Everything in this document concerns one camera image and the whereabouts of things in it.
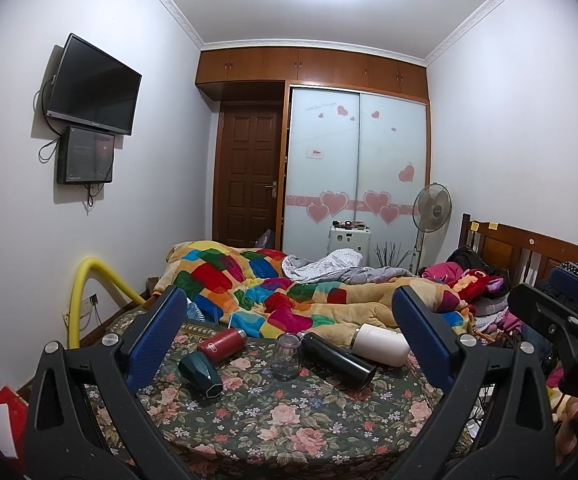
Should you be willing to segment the black thermos bottle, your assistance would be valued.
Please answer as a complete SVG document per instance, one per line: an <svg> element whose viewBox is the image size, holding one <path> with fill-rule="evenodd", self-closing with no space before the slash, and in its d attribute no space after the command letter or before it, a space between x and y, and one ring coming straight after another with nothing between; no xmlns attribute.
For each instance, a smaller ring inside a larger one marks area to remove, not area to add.
<svg viewBox="0 0 578 480"><path fill-rule="evenodd" d="M374 379L376 365L340 349L318 334L300 332L298 337L303 360L335 376L344 387L362 390Z"/></svg>

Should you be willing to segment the dark green faceted cup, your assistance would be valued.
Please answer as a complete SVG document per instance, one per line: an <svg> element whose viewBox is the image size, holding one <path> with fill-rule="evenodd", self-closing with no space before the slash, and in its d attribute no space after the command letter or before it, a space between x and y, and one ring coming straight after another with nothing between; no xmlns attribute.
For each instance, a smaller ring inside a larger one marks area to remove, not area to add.
<svg viewBox="0 0 578 480"><path fill-rule="evenodd" d="M204 399L215 399L222 394L222 379L202 352L186 354L178 361L177 368L185 382Z"/></svg>

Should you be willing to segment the clear glass cup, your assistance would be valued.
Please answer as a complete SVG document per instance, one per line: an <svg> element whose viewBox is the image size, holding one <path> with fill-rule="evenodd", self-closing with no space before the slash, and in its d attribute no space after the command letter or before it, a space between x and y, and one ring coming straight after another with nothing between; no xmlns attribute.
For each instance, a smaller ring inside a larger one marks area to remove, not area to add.
<svg viewBox="0 0 578 480"><path fill-rule="evenodd" d="M275 342L272 373L280 380L296 378L301 370L301 339L295 334L281 334Z"/></svg>

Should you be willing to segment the red plush toy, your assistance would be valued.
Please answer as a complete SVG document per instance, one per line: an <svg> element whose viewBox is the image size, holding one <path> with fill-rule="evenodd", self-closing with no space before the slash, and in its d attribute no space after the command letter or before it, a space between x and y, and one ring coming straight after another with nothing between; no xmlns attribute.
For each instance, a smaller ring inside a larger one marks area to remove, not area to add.
<svg viewBox="0 0 578 480"><path fill-rule="evenodd" d="M488 292L499 292L505 285L505 278L492 276L480 269L471 269L464 273L454 282L451 289L461 300L472 304Z"/></svg>

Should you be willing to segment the standing electric fan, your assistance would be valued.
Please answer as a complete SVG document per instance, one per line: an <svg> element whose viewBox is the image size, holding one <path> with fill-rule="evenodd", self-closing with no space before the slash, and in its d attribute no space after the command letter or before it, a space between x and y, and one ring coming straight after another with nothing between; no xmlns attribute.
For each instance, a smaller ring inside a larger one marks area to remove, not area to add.
<svg viewBox="0 0 578 480"><path fill-rule="evenodd" d="M433 182L418 193L413 212L417 231L411 259L411 271L414 273L418 274L424 266L430 266L438 259L452 211L452 196L445 185Z"/></svg>

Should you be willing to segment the red thermos bottle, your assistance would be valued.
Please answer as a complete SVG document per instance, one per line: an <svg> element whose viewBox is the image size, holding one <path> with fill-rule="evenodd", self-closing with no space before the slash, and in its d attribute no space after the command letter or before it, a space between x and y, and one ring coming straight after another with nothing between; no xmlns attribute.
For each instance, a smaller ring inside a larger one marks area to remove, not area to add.
<svg viewBox="0 0 578 480"><path fill-rule="evenodd" d="M244 330L230 327L199 342L197 350L216 365L245 348L247 340L248 335Z"/></svg>

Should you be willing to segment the floral bed sheet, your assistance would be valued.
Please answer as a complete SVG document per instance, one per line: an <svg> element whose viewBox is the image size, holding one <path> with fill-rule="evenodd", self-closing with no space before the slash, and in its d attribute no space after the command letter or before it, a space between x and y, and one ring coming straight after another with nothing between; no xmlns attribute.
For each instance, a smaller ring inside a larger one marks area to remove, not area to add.
<svg viewBox="0 0 578 480"><path fill-rule="evenodd" d="M184 325L137 398L173 451L200 479L379 479L418 436L442 393L409 358L381 367L359 391L303 368L272 373L274 344L248 341L219 366L224 391L194 396L177 364L213 327Z"/></svg>

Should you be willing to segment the white grey crumpled cloth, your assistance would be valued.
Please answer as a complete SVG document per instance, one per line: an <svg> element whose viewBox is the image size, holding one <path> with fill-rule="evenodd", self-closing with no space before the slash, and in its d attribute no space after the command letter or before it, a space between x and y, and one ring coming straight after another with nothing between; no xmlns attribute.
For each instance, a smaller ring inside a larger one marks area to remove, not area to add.
<svg viewBox="0 0 578 480"><path fill-rule="evenodd" d="M316 261L287 255L281 263L283 275L300 284L340 282L347 285L386 283L393 278L413 278L414 274L396 266L361 265L362 255L351 248L339 248Z"/></svg>

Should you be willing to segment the small white cabinet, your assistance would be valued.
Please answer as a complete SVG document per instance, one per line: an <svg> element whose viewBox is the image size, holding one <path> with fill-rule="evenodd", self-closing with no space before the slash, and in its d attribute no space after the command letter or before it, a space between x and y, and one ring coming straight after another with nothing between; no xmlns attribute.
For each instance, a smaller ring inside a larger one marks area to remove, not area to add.
<svg viewBox="0 0 578 480"><path fill-rule="evenodd" d="M349 248L362 255L362 264L368 262L371 232L364 222L333 220L328 234L327 252Z"/></svg>

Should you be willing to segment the colourful patchwork blanket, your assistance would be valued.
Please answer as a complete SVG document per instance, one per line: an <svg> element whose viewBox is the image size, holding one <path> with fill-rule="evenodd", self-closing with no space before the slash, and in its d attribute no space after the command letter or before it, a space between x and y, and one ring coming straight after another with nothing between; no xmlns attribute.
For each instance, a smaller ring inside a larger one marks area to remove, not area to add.
<svg viewBox="0 0 578 480"><path fill-rule="evenodd" d="M174 246L155 284L183 289L187 298L213 322L239 327L254 338L313 332L347 347L355 330L368 324L399 327L392 313L394 292L409 286L433 313L440 313L458 334L474 331L467 302L445 284L398 276L383 283L340 281L299 283L283 274L286 255L274 249L234 248L212 240Z"/></svg>

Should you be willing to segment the frosted sliding wardrobe doors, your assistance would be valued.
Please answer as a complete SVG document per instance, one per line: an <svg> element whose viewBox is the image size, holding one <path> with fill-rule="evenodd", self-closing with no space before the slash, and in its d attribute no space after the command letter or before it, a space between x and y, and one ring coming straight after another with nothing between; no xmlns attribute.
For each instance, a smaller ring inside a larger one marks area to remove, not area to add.
<svg viewBox="0 0 578 480"><path fill-rule="evenodd" d="M427 183L428 107L366 92L291 90L283 238L290 255L328 254L333 220L370 229L367 266L411 270L414 203Z"/></svg>

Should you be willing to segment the brown wooden door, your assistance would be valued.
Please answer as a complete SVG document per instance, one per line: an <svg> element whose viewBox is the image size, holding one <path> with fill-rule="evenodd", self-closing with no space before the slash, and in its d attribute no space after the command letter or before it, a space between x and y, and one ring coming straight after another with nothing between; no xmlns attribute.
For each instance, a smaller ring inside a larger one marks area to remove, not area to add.
<svg viewBox="0 0 578 480"><path fill-rule="evenodd" d="M212 236L225 245L252 247L275 228L281 107L224 105L214 167Z"/></svg>

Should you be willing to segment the yellow foam padded rail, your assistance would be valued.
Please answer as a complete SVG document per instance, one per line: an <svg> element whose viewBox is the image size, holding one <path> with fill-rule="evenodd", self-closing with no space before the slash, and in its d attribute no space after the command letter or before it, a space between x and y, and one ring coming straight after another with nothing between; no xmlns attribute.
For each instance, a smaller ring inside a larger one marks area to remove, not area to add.
<svg viewBox="0 0 578 480"><path fill-rule="evenodd" d="M122 307L123 300L128 300L134 306L142 306L146 302L143 296L126 283L108 263L93 256L84 258L76 269L68 307L64 314L69 349L80 347L83 330L93 327L91 321L96 321L99 326L103 325L98 307L98 292L88 286L91 278L98 282L104 292L108 292L119 307Z"/></svg>

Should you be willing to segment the small black wall monitor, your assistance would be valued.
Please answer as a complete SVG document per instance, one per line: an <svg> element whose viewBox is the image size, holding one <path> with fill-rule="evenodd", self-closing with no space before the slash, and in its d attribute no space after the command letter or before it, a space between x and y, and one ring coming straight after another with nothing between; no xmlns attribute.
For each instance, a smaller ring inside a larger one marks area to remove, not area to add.
<svg viewBox="0 0 578 480"><path fill-rule="evenodd" d="M69 127L58 142L56 181L60 185L112 182L114 136Z"/></svg>

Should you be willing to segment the wall mounted black television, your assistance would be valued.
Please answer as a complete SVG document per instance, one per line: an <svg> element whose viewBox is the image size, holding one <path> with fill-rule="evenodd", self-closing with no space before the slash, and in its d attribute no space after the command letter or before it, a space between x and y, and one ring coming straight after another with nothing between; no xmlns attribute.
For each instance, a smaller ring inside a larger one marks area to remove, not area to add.
<svg viewBox="0 0 578 480"><path fill-rule="evenodd" d="M130 136L142 75L76 34L50 83L46 116Z"/></svg>

